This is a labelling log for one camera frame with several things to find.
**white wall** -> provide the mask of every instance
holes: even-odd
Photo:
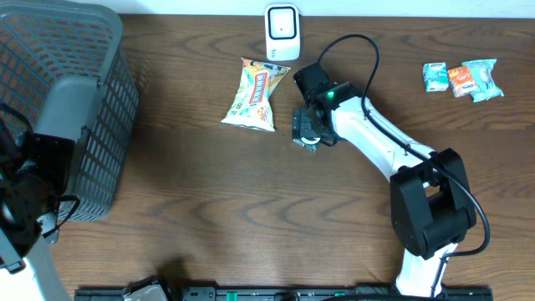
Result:
[[[117,13],[262,15],[272,3],[293,3],[303,16],[535,18],[535,0],[74,0]]]

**light blue wrapper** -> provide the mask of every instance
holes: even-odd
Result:
[[[474,102],[489,100],[496,96],[503,96],[502,90],[494,84],[494,80],[491,76],[492,68],[494,68],[495,63],[495,59],[478,59],[462,63],[463,66],[470,69],[471,76],[477,84],[477,90],[471,93]]]

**laundry basket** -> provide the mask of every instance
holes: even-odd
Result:
[[[125,161],[139,96],[120,52],[122,29],[100,5],[0,2],[0,100],[36,133],[77,142],[66,192],[81,201],[73,221],[110,210]],[[2,118],[12,135],[25,130]],[[73,205],[62,204],[59,218]]]

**small snack packet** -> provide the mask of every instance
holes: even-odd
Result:
[[[290,68],[251,59],[242,60],[240,88],[227,117],[221,122],[254,130],[275,131],[268,99]]]
[[[448,89],[448,73],[446,63],[424,64],[424,84],[426,92],[446,91]]]
[[[461,97],[477,89],[477,84],[466,66],[448,70],[450,85],[455,97]]]
[[[495,59],[478,59],[462,63],[463,66],[470,69],[470,72],[477,83],[477,89],[471,93],[474,102],[489,100],[496,96],[503,96],[502,90],[494,84],[494,80],[491,76],[491,71],[492,68],[494,68],[495,63]]]

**brown wooden surface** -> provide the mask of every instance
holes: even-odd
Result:
[[[390,225],[387,180],[353,146],[315,155],[291,141],[292,81],[332,40],[364,33],[380,47],[369,97],[408,135],[461,154],[492,241],[451,260],[449,285],[489,285],[496,300],[535,294],[535,21],[302,18],[298,61],[270,99],[276,133],[221,125],[240,57],[265,58],[257,17],[122,16],[123,47],[140,85],[137,119],[115,206],[102,221],[68,223],[52,247],[72,293],[124,286],[157,271],[220,285],[391,283],[403,248]],[[497,58],[506,96],[425,93],[423,63]],[[363,41],[324,58],[339,82],[365,84]],[[460,249],[482,240],[478,223]]]

